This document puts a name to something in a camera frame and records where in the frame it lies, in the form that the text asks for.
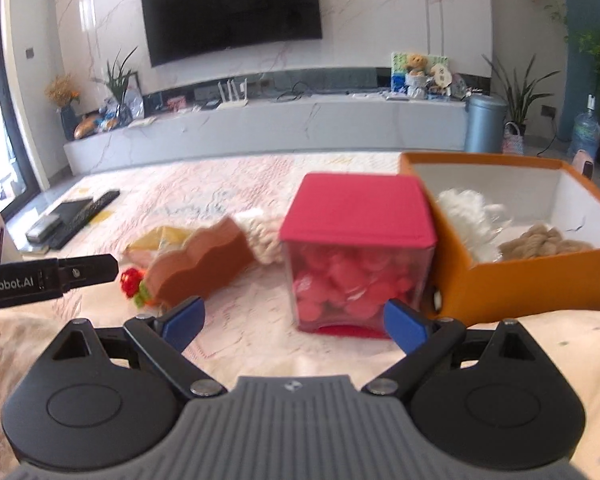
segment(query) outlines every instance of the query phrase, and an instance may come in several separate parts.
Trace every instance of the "trash can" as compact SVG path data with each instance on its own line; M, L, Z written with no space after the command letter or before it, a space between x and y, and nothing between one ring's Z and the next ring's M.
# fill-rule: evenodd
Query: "trash can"
M497 96L473 94L467 101L464 150L469 153L502 153L507 103Z

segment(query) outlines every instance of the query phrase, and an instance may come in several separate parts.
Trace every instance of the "large plastic water bottle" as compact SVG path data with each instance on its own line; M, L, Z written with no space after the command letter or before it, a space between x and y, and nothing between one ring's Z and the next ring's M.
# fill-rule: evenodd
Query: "large plastic water bottle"
M600 146L600 125L596 120L595 109L596 98L590 94L587 99L587 111L578 114L573 124L571 145L567 152L569 160L573 160L579 150L584 150L593 160L596 160L596 153Z

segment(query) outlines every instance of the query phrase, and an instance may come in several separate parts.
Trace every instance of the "brown wavy box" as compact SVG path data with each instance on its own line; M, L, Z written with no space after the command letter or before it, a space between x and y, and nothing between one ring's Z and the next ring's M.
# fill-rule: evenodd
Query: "brown wavy box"
M208 298L254 261L242 230L224 218L197 231L180 250L158 256L144 283L154 300L173 308L191 296Z

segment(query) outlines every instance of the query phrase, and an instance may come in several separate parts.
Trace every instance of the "clear plastic container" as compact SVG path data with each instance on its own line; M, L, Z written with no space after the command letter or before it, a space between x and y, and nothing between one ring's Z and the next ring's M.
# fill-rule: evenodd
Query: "clear plastic container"
M280 230L296 326L384 337L384 304L418 309L436 235L419 180L311 173Z
M587 111L578 114L573 123L573 134L567 156L573 161L576 153L580 150L589 153L592 160L596 160L596 153L600 147L600 124L596 119L594 110L596 98L589 95Z

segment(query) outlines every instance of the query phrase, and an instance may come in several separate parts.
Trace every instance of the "television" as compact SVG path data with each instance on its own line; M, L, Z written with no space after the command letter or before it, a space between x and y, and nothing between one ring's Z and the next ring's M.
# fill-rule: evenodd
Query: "television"
M142 0L151 65L258 43L322 38L318 0Z

